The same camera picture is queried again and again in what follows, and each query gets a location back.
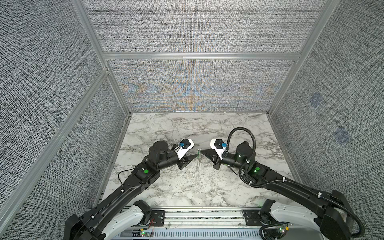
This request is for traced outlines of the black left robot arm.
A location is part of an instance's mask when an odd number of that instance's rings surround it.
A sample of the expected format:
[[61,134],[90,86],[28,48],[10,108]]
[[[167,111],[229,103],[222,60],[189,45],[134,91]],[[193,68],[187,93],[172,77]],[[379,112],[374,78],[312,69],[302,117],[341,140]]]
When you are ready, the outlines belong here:
[[194,147],[191,139],[183,139],[169,149],[165,141],[157,141],[149,153],[135,166],[127,179],[106,199],[80,217],[70,216],[65,223],[65,240],[110,240],[128,227],[145,225],[150,221],[151,207],[136,201],[127,211],[122,209],[150,187],[161,170],[177,165],[185,168],[197,155],[187,155]]

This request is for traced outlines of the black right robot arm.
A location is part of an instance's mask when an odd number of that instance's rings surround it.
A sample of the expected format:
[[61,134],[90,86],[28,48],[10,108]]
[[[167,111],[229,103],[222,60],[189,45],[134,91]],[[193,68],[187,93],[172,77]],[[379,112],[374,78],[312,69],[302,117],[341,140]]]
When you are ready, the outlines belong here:
[[346,197],[307,187],[284,177],[256,161],[256,143],[239,144],[234,154],[221,139],[211,141],[210,149],[201,153],[213,162],[214,169],[222,165],[238,170],[240,180],[254,189],[267,189],[299,204],[288,207],[275,200],[266,200],[258,212],[262,223],[259,234],[263,240],[283,238],[289,224],[312,228],[329,240],[350,240],[364,236],[363,221],[354,213]]

